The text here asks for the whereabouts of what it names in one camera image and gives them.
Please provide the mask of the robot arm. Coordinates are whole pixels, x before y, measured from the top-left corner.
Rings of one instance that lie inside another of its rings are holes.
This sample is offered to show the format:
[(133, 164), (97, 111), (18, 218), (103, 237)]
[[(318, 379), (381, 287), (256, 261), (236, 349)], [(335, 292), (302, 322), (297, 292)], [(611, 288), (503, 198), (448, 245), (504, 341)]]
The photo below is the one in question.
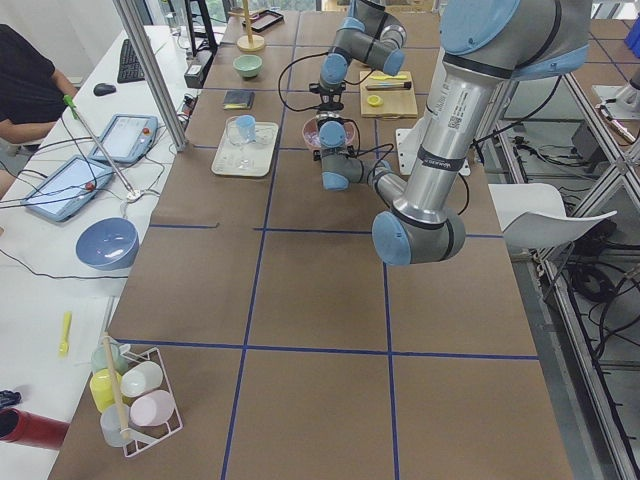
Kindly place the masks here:
[(556, 77), (588, 56), (588, 1), (451, 1), (440, 20), (442, 72), (417, 124), (408, 179), (383, 162), (348, 151), (340, 95), (352, 61), (389, 75), (404, 62), (406, 31), (385, 9), (355, 1), (337, 30), (311, 89), (321, 97), (315, 122), (323, 185), (370, 185), (386, 204), (373, 222), (378, 256), (390, 265), (439, 262), (455, 256), (466, 232), (446, 200), (496, 87), (506, 80)]
[(324, 59), (318, 83), (309, 90), (320, 96), (319, 112), (343, 109), (341, 94), (353, 60), (388, 75), (396, 75), (404, 62), (406, 30), (384, 6), (371, 1), (351, 1), (347, 16), (336, 31), (332, 47)]

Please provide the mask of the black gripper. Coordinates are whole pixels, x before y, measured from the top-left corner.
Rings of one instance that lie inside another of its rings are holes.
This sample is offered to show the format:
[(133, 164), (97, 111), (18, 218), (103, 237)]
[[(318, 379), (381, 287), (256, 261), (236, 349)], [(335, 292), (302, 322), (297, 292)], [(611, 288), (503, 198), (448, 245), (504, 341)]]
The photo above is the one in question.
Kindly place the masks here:
[(346, 89), (346, 83), (341, 82), (338, 86), (331, 88), (322, 86), (320, 83), (310, 83), (309, 91), (320, 97), (320, 102), (314, 107), (317, 111), (341, 111), (344, 104), (341, 96)]
[(356, 158), (356, 151), (352, 145), (339, 147), (320, 146), (313, 150), (313, 160), (317, 162), (328, 161), (330, 158), (349, 159)]

